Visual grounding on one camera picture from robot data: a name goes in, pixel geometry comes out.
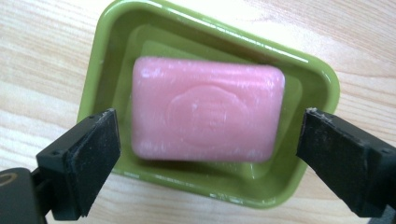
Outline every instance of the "pink soap bar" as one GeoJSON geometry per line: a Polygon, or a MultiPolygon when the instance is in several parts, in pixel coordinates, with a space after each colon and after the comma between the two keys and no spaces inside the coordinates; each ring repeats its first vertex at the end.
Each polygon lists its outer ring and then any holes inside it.
{"type": "Polygon", "coordinates": [[[143,159],[265,161],[285,78],[268,65],[143,57],[134,64],[132,147],[143,159]]]}

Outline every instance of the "soap dish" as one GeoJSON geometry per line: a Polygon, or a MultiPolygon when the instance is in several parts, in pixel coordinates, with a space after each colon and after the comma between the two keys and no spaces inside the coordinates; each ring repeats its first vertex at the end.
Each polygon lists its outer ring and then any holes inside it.
{"type": "Polygon", "coordinates": [[[102,14],[78,112],[78,120],[113,107],[121,156],[114,173],[255,208],[285,202],[306,164],[296,154],[304,110],[334,112],[339,99],[334,71],[300,51],[234,29],[165,1],[116,1],[102,14]],[[131,149],[131,86],[134,61],[163,56],[227,63],[271,64],[286,86],[276,147],[261,163],[144,161],[131,149]]]}

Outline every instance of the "wood grain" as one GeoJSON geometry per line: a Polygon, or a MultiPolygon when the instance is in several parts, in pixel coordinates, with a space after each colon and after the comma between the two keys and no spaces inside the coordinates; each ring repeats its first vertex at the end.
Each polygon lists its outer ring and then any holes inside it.
{"type": "MultiPolygon", "coordinates": [[[[0,169],[34,169],[35,154],[75,124],[96,23],[110,2],[2,1],[0,169]]],[[[319,57],[340,79],[336,114],[396,146],[392,1],[172,2],[319,57]]],[[[269,210],[111,175],[77,223],[366,222],[308,169],[293,197],[269,210]]]]}

